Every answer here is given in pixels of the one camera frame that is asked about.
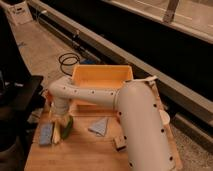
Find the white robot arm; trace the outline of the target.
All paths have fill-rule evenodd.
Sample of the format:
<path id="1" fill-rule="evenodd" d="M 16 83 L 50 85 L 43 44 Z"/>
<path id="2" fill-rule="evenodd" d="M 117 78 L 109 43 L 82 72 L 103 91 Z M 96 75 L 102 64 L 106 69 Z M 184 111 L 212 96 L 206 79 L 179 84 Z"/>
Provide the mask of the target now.
<path id="1" fill-rule="evenodd" d="M 115 109 L 127 143 L 132 171 L 176 171 L 163 121 L 152 90 L 156 76 L 125 81 L 121 88 L 83 88 L 67 76 L 49 86 L 53 111 L 65 115 L 69 100 L 77 99 Z"/>

